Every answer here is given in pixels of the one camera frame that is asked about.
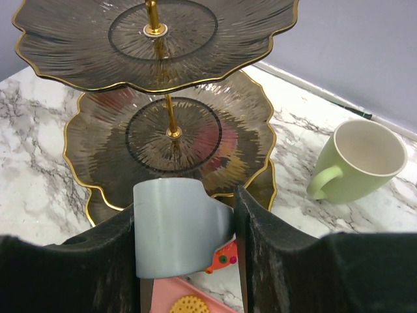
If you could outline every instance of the yellow cookie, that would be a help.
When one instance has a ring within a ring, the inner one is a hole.
[[[169,313],[210,313],[210,310],[201,298],[186,295],[174,303]]]

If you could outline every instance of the gold pole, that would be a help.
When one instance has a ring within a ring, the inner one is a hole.
[[[149,24],[145,26],[146,34],[158,36],[165,32],[166,26],[159,22],[156,0],[145,0],[146,11],[148,12]]]
[[[171,95],[165,95],[165,101],[167,104],[168,116],[169,116],[169,128],[167,129],[167,136],[175,139],[181,136],[182,131],[181,131],[181,128],[178,127],[177,120],[175,119],[175,116],[174,116],[174,107],[172,105]]]

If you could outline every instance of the green dot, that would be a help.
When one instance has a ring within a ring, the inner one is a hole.
[[[219,261],[220,261],[220,263],[227,263],[227,256],[220,256],[219,257]]]

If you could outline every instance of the light gray cup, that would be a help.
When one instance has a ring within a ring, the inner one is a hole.
[[[136,276],[167,278],[203,271],[234,235],[231,207],[201,181],[164,178],[135,185]]]

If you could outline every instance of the white marble countertop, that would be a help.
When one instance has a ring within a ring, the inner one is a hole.
[[[417,231],[416,143],[403,138],[407,167],[371,195],[348,205],[314,201],[306,185],[324,143],[340,123],[359,117],[255,67],[245,71],[263,85],[275,109],[275,215],[316,237],[332,231]],[[1,234],[46,245],[89,229],[88,192],[61,156],[64,125],[76,112],[79,94],[37,78],[30,68],[0,83]],[[190,279],[243,312],[237,265]]]

